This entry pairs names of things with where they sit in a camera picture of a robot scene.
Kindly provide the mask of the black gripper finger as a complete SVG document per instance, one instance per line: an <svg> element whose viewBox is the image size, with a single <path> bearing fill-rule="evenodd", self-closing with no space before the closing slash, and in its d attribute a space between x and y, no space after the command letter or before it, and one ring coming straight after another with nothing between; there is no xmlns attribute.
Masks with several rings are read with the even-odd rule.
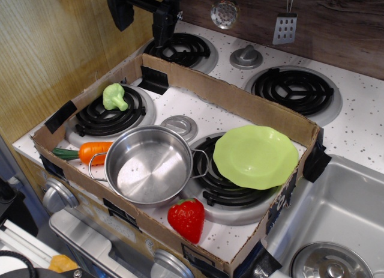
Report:
<svg viewBox="0 0 384 278"><path fill-rule="evenodd" d="M173 37L176 24L182 19L182 11L178 4L161 4L153 14L152 32L156 48Z"/></svg>
<svg viewBox="0 0 384 278"><path fill-rule="evenodd" d="M120 31L124 31L133 23L134 9L127 0L107 0L107 5L115 26Z"/></svg>

